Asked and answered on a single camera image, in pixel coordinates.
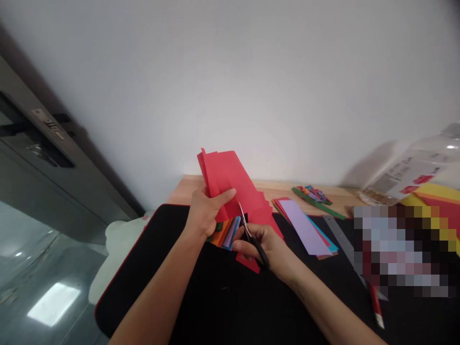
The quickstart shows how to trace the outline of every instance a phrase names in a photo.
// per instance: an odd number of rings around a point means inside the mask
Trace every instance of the pen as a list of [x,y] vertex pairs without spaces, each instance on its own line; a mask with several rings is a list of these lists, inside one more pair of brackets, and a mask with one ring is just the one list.
[[375,320],[377,321],[377,325],[381,329],[385,329],[383,324],[383,317],[382,317],[382,310],[380,309],[379,297],[377,296],[377,290],[371,284],[369,284],[369,291],[370,296],[372,298],[372,307],[374,308]]

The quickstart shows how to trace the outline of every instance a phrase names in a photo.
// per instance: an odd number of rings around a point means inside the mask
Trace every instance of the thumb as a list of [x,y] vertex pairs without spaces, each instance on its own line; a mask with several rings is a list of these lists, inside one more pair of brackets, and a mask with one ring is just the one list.
[[233,250],[240,252],[246,256],[255,257],[257,260],[262,262],[262,259],[257,251],[256,247],[246,241],[236,240],[233,242]]
[[223,192],[222,194],[219,194],[217,197],[212,198],[212,200],[214,204],[217,206],[217,209],[219,209],[222,206],[224,206],[226,203],[228,203],[230,200],[232,200],[235,194],[236,194],[236,189],[232,188],[226,192]]

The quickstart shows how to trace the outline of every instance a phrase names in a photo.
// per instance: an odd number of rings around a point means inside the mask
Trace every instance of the black scissors handle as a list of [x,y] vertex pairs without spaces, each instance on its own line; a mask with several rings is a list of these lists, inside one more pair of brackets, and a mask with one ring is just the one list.
[[262,246],[260,245],[259,241],[254,237],[250,237],[249,238],[249,242],[254,246],[256,247],[257,251],[259,252],[260,254],[260,257],[262,258],[262,263],[264,264],[264,266],[268,269],[268,258],[267,258],[267,255],[265,254],[265,251],[264,249],[262,248]]

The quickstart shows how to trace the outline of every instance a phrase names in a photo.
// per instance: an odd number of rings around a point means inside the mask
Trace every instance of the wooden desk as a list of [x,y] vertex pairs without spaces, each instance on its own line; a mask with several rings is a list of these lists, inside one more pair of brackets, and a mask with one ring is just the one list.
[[[302,185],[302,183],[285,183],[285,182],[271,182],[271,181],[253,181],[258,191],[263,192],[266,200],[277,199],[280,197],[290,197],[292,200],[297,201],[298,205],[308,215],[322,216],[327,213],[320,209],[310,205],[306,201],[299,198],[291,190],[292,187]],[[192,200],[192,193],[197,188],[202,188],[205,185],[203,176],[201,175],[184,175],[182,180],[177,185],[174,192],[169,197],[167,203],[175,205],[190,205]],[[340,187],[328,187],[328,186],[314,186],[315,188],[321,189],[326,196],[332,201],[332,205],[329,206],[336,212],[343,214],[347,217],[353,217],[351,208],[353,206],[365,206],[366,204],[359,199],[357,196],[357,189],[353,188],[340,188]]]

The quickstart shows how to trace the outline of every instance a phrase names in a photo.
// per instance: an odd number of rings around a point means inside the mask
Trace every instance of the metal ruler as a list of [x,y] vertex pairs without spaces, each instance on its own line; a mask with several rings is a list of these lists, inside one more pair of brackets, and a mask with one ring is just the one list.
[[[351,263],[351,265],[354,267],[355,266],[355,249],[353,248],[353,245],[350,243],[348,238],[345,236],[344,232],[342,229],[339,227],[337,222],[335,221],[334,217],[332,216],[323,216],[324,220],[326,221],[326,224],[329,226],[331,229],[332,233],[335,236],[335,239],[337,242],[339,242],[340,248],[344,251],[348,261]],[[367,281],[361,276],[358,275],[359,279],[361,279],[361,282],[363,285],[367,288],[368,283]],[[379,299],[382,300],[388,300],[380,291],[377,290],[377,296]]]

